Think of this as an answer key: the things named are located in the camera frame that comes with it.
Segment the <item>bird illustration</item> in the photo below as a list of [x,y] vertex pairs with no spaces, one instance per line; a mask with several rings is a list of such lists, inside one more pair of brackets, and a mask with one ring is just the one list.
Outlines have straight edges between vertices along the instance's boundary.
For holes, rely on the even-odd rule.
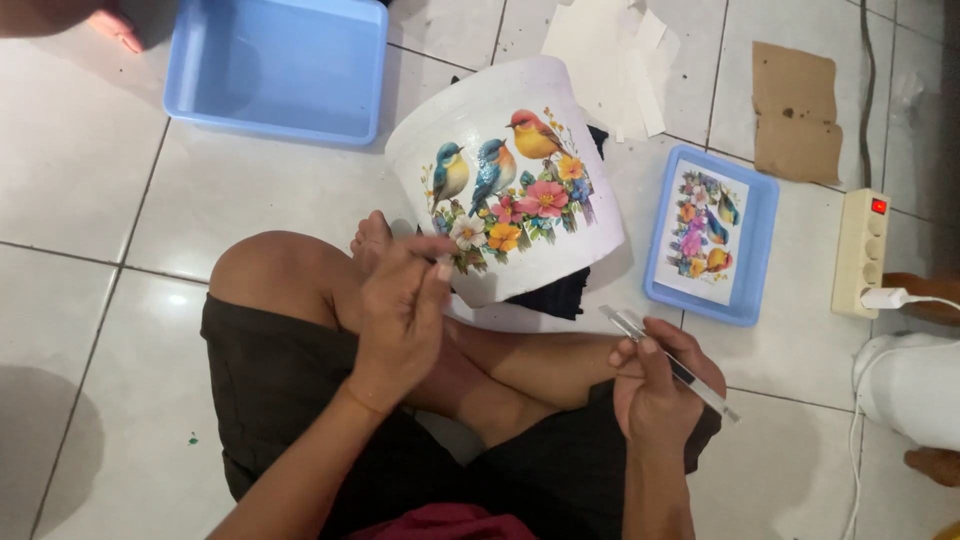
[[556,132],[527,109],[514,112],[507,127],[514,128],[516,150],[525,158],[546,160],[557,152],[564,156],[570,155],[564,149]]
[[516,179],[516,160],[507,149],[507,139],[488,140],[480,147],[477,156],[480,170],[477,172],[477,183],[473,189],[473,208],[469,217],[472,217],[487,199],[494,193],[506,191]]
[[714,244],[722,245],[727,245],[730,240],[730,233],[723,228],[723,225],[720,225],[716,216],[709,209],[707,210],[707,238]]
[[713,248],[710,250],[710,254],[707,255],[707,268],[705,271],[719,272],[730,268],[731,264],[733,264],[732,255],[720,248]]
[[437,213],[441,201],[448,201],[467,187],[470,181],[470,169],[460,156],[463,146],[447,142],[437,152],[437,170],[433,173],[433,209],[430,215]]
[[734,226],[740,225],[740,210],[733,205],[733,200],[727,195],[727,192],[720,189],[720,201],[717,203],[717,213],[720,219]]

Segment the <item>bare foot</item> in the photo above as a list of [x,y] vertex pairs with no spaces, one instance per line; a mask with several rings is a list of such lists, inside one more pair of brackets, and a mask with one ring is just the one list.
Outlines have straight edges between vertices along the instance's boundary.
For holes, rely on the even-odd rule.
[[94,12],[86,22],[104,36],[117,39],[131,52],[143,52],[143,43],[134,33],[133,23],[120,12],[115,0],[108,1],[106,7]]
[[369,276],[380,262],[380,256],[393,241],[394,234],[387,225],[387,218],[382,211],[374,210],[370,217],[360,222],[355,239],[350,242],[353,260],[360,265],[360,270]]

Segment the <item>white plug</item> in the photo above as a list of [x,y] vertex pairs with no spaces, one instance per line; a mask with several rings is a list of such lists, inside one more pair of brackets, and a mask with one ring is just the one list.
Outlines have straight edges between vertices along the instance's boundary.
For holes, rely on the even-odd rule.
[[868,289],[860,296],[866,309],[900,309],[911,301],[905,288]]

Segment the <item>electrical socket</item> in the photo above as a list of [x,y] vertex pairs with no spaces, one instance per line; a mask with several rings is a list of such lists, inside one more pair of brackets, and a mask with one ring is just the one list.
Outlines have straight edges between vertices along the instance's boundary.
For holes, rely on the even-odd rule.
[[860,302],[865,291],[882,286],[890,198],[872,189],[844,195],[830,309],[849,317],[876,319],[878,309]]

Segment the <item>black cable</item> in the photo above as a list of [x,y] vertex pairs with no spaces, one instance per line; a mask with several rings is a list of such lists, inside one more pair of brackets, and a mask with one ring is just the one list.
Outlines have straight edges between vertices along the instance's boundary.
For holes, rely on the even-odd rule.
[[874,107],[874,86],[876,85],[876,59],[874,45],[870,42],[870,29],[867,28],[867,0],[860,0],[860,33],[863,35],[863,46],[867,48],[870,57],[870,83],[867,85],[867,103],[863,105],[863,116],[860,118],[860,158],[863,160],[863,186],[873,188],[873,168],[870,166],[870,148],[867,147],[867,125],[870,124],[870,111]]

